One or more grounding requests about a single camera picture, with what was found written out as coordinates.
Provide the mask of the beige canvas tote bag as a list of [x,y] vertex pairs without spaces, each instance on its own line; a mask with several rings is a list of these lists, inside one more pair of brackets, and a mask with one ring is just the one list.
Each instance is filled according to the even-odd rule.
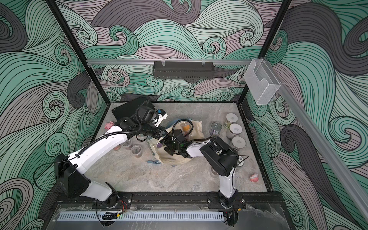
[[202,132],[201,121],[179,119],[165,131],[164,137],[147,139],[156,163],[177,166],[203,156],[200,145],[208,140]]

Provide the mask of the clear plastic seed jar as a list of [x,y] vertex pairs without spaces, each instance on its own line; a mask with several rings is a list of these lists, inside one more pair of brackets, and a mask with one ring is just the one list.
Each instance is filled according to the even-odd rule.
[[140,145],[132,146],[131,153],[134,157],[140,158],[142,156],[142,147]]

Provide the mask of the clear red label jar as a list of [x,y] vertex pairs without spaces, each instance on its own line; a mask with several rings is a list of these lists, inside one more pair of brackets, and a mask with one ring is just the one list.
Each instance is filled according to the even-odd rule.
[[210,169],[210,175],[214,178],[218,177],[218,173],[213,168]]

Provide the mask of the red label seed jar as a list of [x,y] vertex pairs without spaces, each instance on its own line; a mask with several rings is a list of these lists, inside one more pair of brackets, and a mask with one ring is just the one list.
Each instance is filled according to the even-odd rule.
[[117,146],[115,146],[114,148],[113,148],[113,150],[114,151],[118,151],[118,150],[120,150],[121,149],[121,144],[119,144],[119,145],[117,145]]

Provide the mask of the green label seed jar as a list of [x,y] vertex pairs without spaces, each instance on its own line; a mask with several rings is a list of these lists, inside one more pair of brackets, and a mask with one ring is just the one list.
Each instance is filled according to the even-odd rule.
[[238,116],[234,113],[228,113],[225,117],[224,127],[229,128],[231,124],[238,121]]

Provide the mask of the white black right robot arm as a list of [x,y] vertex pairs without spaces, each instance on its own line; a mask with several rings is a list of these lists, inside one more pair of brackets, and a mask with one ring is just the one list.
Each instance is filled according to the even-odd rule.
[[166,136],[159,143],[171,156],[176,154],[190,159],[204,157],[219,176],[219,202],[226,209],[233,207],[238,193],[233,176],[239,154],[232,147],[218,136],[193,140]]

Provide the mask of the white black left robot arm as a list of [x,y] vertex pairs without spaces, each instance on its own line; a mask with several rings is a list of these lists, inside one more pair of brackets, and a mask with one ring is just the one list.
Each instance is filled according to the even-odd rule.
[[101,184],[90,180],[85,173],[109,151],[133,136],[142,134],[157,139],[165,136],[167,132],[160,123],[166,118],[166,114],[159,114],[157,119],[142,122],[137,118],[124,117],[89,146],[69,156],[63,154],[57,156],[55,159],[57,184],[68,198],[84,196],[97,199],[107,208],[115,207],[120,200],[118,192],[109,183]]

